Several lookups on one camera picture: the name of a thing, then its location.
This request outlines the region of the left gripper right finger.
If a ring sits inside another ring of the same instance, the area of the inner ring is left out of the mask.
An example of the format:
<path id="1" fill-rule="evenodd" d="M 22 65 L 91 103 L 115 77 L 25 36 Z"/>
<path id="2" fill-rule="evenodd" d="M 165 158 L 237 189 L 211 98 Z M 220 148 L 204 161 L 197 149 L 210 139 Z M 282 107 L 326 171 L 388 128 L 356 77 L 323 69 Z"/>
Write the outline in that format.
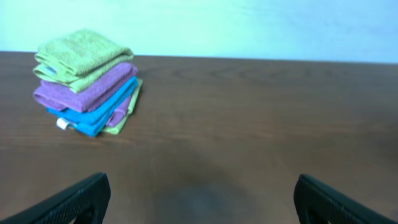
<path id="1" fill-rule="evenodd" d="M 307 174 L 295 185 L 294 205 L 301 224 L 397 224 Z"/>

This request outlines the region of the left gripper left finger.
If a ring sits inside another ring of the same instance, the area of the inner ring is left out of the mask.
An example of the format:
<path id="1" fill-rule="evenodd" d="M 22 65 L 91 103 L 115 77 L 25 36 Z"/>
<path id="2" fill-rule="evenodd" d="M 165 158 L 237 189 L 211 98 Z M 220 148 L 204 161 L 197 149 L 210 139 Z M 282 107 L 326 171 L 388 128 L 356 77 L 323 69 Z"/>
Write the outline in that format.
<path id="1" fill-rule="evenodd" d="M 93 174 L 2 224 L 102 223 L 111 197 L 105 173 Z"/>

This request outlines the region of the green microfiber cloth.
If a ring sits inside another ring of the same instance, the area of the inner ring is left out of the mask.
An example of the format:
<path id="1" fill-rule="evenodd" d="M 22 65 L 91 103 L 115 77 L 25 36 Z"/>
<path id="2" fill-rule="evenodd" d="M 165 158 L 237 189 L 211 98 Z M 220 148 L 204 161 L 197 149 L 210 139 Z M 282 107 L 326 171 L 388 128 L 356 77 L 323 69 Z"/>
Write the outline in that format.
<path id="1" fill-rule="evenodd" d="M 115 65 L 133 57 L 130 48 L 95 31 L 80 29 L 39 45 L 34 56 L 39 64 L 33 73 L 41 80 L 79 93 Z"/>

